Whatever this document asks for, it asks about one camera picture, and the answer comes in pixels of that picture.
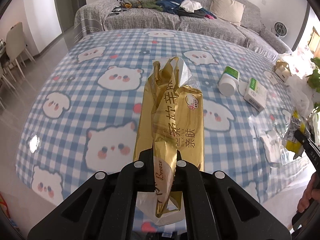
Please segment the right hand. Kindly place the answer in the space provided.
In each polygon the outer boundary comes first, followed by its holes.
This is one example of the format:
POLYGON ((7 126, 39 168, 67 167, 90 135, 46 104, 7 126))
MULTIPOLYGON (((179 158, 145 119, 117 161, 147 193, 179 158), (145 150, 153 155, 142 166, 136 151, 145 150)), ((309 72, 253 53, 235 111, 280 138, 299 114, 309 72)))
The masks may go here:
POLYGON ((311 176, 311 179, 310 179, 306 189, 303 192, 303 196, 298 202, 297 211, 299 213, 303 213, 304 210, 309 207, 311 199, 319 202, 319 200, 320 200, 319 189, 316 189, 314 187, 314 184, 318 178, 319 177, 316 172, 311 176))

